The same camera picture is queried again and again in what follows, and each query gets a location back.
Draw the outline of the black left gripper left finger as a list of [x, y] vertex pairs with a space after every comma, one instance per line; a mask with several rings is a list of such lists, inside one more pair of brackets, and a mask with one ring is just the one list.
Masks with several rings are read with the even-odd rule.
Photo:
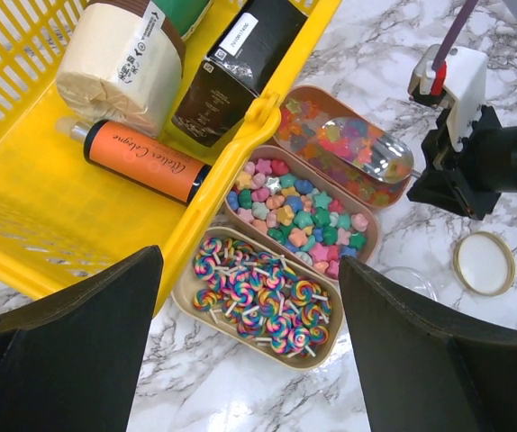
[[163, 270], [156, 246], [0, 314], [0, 431], [124, 431]]

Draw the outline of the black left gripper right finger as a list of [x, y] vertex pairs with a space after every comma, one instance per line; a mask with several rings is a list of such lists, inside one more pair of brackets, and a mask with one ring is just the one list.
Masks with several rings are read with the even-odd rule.
[[340, 291], [374, 431], [517, 431], [517, 330], [452, 310], [356, 258]]

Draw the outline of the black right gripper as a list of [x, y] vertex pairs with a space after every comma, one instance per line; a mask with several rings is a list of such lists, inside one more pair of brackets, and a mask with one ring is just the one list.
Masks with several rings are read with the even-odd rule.
[[494, 108], [485, 105], [473, 134], [456, 151], [448, 117], [450, 110], [443, 110], [423, 140], [425, 169], [407, 197], [480, 221], [493, 212], [502, 194], [517, 193], [517, 127], [504, 127]]

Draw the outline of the silver metal scoop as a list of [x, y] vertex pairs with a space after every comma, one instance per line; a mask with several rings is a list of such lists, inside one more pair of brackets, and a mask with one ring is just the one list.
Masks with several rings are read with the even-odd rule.
[[380, 183], [418, 178], [411, 149], [360, 116], [331, 118], [317, 131], [318, 143], [340, 161]]

